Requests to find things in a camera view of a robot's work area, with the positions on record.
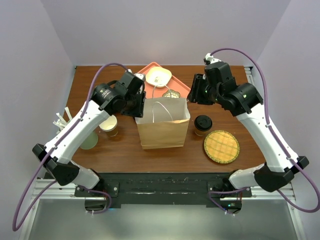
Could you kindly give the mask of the brown paper bag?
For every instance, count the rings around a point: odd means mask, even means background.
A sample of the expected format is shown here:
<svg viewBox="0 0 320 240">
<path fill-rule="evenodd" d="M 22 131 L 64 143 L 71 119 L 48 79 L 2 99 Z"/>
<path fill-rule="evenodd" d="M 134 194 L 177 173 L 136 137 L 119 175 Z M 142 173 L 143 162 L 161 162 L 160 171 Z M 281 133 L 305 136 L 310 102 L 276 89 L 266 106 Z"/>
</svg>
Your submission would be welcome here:
<svg viewBox="0 0 320 240">
<path fill-rule="evenodd" d="M 183 147 L 190 118 L 185 98 L 147 98 L 143 117 L 135 118 L 142 149 Z"/>
</svg>

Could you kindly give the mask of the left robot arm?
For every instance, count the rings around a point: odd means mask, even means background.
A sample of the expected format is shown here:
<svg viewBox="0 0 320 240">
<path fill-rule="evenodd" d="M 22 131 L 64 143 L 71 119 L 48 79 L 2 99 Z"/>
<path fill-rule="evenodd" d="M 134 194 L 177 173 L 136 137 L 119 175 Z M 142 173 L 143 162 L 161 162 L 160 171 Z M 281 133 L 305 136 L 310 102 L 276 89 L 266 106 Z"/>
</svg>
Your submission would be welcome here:
<svg viewBox="0 0 320 240">
<path fill-rule="evenodd" d="M 92 169 L 82 167 L 72 158 L 85 139 L 116 113 L 141 118 L 146 98 L 146 76 L 126 71 L 120 80 L 96 86 L 77 115 L 46 144 L 36 144 L 32 152 L 61 185 L 85 187 L 92 196 L 104 190 L 102 178 Z"/>
</svg>

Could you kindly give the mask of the single brown paper cup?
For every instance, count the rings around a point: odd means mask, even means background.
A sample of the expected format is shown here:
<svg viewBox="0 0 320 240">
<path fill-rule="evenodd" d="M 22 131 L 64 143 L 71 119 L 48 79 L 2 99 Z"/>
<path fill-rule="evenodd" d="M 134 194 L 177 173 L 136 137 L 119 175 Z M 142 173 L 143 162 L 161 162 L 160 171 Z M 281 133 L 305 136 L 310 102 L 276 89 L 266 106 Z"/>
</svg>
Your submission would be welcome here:
<svg viewBox="0 0 320 240">
<path fill-rule="evenodd" d="M 200 137 L 205 136 L 208 133 L 208 131 L 208 129 L 198 129 L 197 127 L 194 128 L 194 133 Z"/>
</svg>

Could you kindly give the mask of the black cup lid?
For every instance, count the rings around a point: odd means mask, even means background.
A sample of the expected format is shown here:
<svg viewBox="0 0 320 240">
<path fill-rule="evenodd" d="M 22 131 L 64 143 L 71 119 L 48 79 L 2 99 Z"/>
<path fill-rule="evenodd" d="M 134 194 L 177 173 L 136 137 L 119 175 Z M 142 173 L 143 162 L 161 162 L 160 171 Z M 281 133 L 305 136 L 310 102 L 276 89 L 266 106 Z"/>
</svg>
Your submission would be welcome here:
<svg viewBox="0 0 320 240">
<path fill-rule="evenodd" d="M 207 115 L 198 115 L 194 120 L 194 126 L 197 130 L 206 132 L 212 128 L 212 119 Z"/>
</svg>

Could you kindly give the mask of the brown paper cup stack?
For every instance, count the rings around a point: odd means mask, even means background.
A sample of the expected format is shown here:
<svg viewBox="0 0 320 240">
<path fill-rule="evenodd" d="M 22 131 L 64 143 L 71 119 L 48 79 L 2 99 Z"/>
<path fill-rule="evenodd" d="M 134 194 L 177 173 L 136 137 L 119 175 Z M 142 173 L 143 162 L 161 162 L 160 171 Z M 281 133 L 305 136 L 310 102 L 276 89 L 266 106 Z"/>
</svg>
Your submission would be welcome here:
<svg viewBox="0 0 320 240">
<path fill-rule="evenodd" d="M 109 116 L 105 121 L 99 124 L 99 128 L 104 131 L 109 137 L 116 136 L 118 134 L 118 120 L 116 116 Z"/>
</svg>

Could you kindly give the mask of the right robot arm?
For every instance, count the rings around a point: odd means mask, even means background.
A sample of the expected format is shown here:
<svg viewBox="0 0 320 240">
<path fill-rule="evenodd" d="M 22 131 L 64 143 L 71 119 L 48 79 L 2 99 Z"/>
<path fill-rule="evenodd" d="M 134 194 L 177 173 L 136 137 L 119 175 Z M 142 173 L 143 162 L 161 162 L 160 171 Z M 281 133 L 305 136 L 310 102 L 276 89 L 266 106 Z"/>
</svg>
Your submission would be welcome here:
<svg viewBox="0 0 320 240">
<path fill-rule="evenodd" d="M 248 82 L 238 85 L 227 63 L 207 64 L 203 74 L 196 73 L 187 98 L 191 103 L 219 104 L 230 111 L 248 130 L 265 158 L 264 164 L 232 171 L 223 180 L 222 189 L 227 196 L 233 197 L 242 188 L 254 186 L 272 193 L 291 182 L 299 168 L 309 164 L 306 156 L 299 156 L 283 139 L 265 112 L 255 86 Z"/>
</svg>

